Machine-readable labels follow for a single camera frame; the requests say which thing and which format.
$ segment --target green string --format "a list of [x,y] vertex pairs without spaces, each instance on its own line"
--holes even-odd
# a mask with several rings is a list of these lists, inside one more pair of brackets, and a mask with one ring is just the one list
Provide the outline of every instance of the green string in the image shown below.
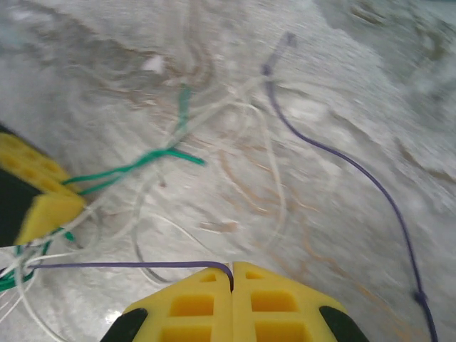
[[[131,172],[131,171],[133,171],[135,169],[138,169],[139,167],[142,167],[142,166],[144,166],[146,164],[149,164],[150,162],[153,162],[153,161],[157,160],[158,158],[161,158],[161,157],[164,157],[164,156],[178,157],[180,159],[188,160],[189,162],[193,162],[194,164],[197,164],[197,165],[204,165],[205,164],[205,161],[203,159],[198,158],[198,157],[193,157],[192,155],[189,155],[187,153],[181,152],[181,151],[179,151],[179,150],[177,150],[175,148],[170,148],[169,150],[153,150],[151,152],[146,153],[145,155],[143,155],[137,161],[135,161],[134,163],[132,163],[130,165],[116,167],[116,168],[111,169],[109,171],[99,172],[99,173],[95,173],[93,175],[73,177],[73,178],[71,178],[69,180],[64,181],[62,184],[67,185],[67,184],[75,183],[75,182],[86,182],[86,181],[89,181],[89,180],[99,180],[100,178],[113,176],[113,175],[115,175],[117,173],[125,174],[125,173]],[[80,195],[86,195],[86,194],[89,194],[91,192],[95,192],[95,191],[101,190],[104,187],[107,187],[108,185],[114,184],[120,178],[121,178],[121,176],[118,175],[117,177],[114,177],[111,180],[105,181],[105,182],[103,182],[103,183],[101,183],[99,185],[96,185],[96,186],[94,186],[94,187],[92,187],[90,189],[83,190],[79,194]]]
[[[179,94],[179,99],[178,99],[179,100],[179,121],[177,123],[176,131],[185,130],[185,128],[186,128],[186,124],[187,124],[188,117],[189,117],[189,106],[190,106],[191,95],[192,95],[192,91],[191,91],[190,87],[188,85],[182,84],[181,91]],[[69,180],[62,182],[62,184],[67,185],[67,184],[76,183],[76,182],[99,180],[100,178],[105,178],[105,177],[110,177],[110,176],[113,176],[116,174],[120,174],[120,175],[113,177],[110,180],[107,180],[98,185],[95,185],[94,187],[91,187],[89,189],[79,192],[80,195],[87,195],[87,194],[96,192],[98,190],[103,189],[104,187],[107,187],[107,186],[110,186],[110,185],[116,183],[120,178],[122,178],[127,173],[129,173],[135,169],[138,169],[139,167],[142,167],[142,166],[144,166],[150,162],[153,162],[164,156],[177,157],[177,158],[180,158],[183,160],[188,160],[189,162],[193,162],[194,164],[197,164],[197,165],[205,164],[205,161],[203,159],[194,157],[185,152],[179,151],[175,148],[170,148],[167,150],[153,150],[153,151],[150,151],[150,152],[144,154],[142,157],[140,157],[138,160],[136,160],[132,164],[121,166],[121,167],[116,167],[114,169],[111,169],[111,170],[108,170],[105,172],[95,173],[93,175],[73,177]],[[60,227],[57,230],[55,230],[54,232],[52,232],[51,234],[55,234],[56,232],[59,232],[62,229],[63,228]],[[75,237],[73,236],[73,234],[71,234],[70,232],[66,232],[64,234],[64,237],[70,242],[74,242],[76,240]],[[51,242],[46,242],[43,246],[43,249],[41,250],[41,255],[45,255],[48,252],[50,246],[51,246]],[[23,247],[16,246],[16,255],[20,256],[22,254],[22,252],[23,252]],[[23,282],[25,283],[25,282],[29,281],[30,279],[32,279],[34,276],[34,272],[35,272],[35,270],[33,270],[32,272],[27,274],[23,278]],[[14,271],[10,271],[8,274],[5,274],[5,276],[3,276],[0,279],[0,292],[12,289],[15,286],[16,286],[16,281],[14,279]]]
[[[176,131],[177,130],[184,130],[185,126],[188,121],[188,116],[189,116],[189,106],[190,106],[190,97],[192,95],[192,91],[189,86],[182,84],[181,91],[179,94],[179,121],[177,123]],[[172,157],[177,157],[183,160],[188,160],[189,162],[193,162],[194,164],[197,165],[204,165],[205,161],[201,158],[193,157],[192,155],[188,155],[187,153],[184,153],[182,151],[179,151],[175,148],[169,148],[166,150],[153,150],[142,157],[140,157],[138,160],[133,162],[132,164],[121,166],[121,167],[116,167],[114,169],[105,171],[105,172],[99,172],[95,173],[92,175],[86,175],[86,176],[78,176],[78,177],[73,177],[69,180],[64,181],[62,184],[67,185],[70,183],[76,183],[76,182],[86,182],[89,180],[99,180],[100,178],[105,178],[105,177],[111,177],[110,180],[107,180],[105,182],[102,182],[98,185],[95,185],[89,189],[83,190],[82,192],[79,192],[80,195],[87,195],[92,192],[96,192],[98,190],[101,190],[105,187],[108,187],[114,183],[116,183],[122,176],[126,175],[127,173],[138,169],[139,167],[142,167],[150,162],[153,162],[161,157],[164,156],[172,156]]]

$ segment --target purple cord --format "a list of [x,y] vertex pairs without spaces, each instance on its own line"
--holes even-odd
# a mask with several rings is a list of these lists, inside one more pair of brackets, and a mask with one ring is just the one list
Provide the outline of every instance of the purple cord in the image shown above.
[[264,76],[270,77],[270,79],[266,81],[266,85],[265,85],[266,93],[269,97],[269,102],[271,103],[271,106],[276,111],[276,114],[279,116],[280,120],[285,124],[285,126],[288,129],[290,129],[290,131],[293,134],[295,134],[295,136],[297,136],[299,139],[305,141],[306,143],[309,143],[315,147],[321,148],[322,150],[330,152],[333,155],[336,155],[337,157],[345,160],[346,162],[349,162],[350,164],[352,164],[352,166],[356,167],[367,178],[369,178],[369,180],[371,180],[372,183],[385,195],[386,199],[391,204],[391,207],[393,208],[396,217],[398,218],[400,227],[402,228],[402,231],[403,231],[403,234],[405,237],[405,243],[407,244],[408,254],[410,256],[410,263],[412,264],[413,274],[415,275],[415,280],[416,280],[416,285],[417,285],[417,291],[413,292],[413,299],[421,306],[421,308],[424,311],[426,321],[427,321],[427,327],[429,328],[431,341],[438,342],[437,330],[435,328],[434,319],[432,317],[432,313],[431,313],[429,305],[428,305],[428,297],[426,296],[425,290],[423,288],[423,283],[421,281],[420,270],[419,270],[418,264],[416,262],[415,251],[413,249],[412,241],[410,239],[410,234],[409,234],[407,225],[405,223],[405,220],[402,216],[402,213],[400,212],[399,207],[395,203],[394,199],[388,193],[386,188],[384,188],[384,186],[382,186],[382,184],[374,176],[372,176],[372,174],[369,173],[369,171],[367,171],[363,166],[359,165],[355,160],[344,155],[342,152],[334,150],[333,148],[331,148],[329,146],[326,146],[322,143],[319,143],[318,141],[315,141],[311,138],[304,136],[286,119],[284,113],[281,110],[279,102],[276,99],[274,83],[271,79],[271,76],[273,74],[273,68],[274,68],[275,64],[281,58],[281,55],[286,50],[286,47],[293,46],[294,44],[296,44],[296,36],[292,33],[285,33],[284,37],[280,40],[279,45],[276,47],[275,52],[272,53],[269,60],[261,68],[261,74]]
[[229,279],[230,290],[234,288],[234,277],[231,269],[225,264],[216,261],[177,261],[177,262],[86,262],[74,264],[44,264],[31,265],[33,269],[64,269],[84,267],[125,267],[129,269],[193,269],[197,267],[212,267],[223,271]]

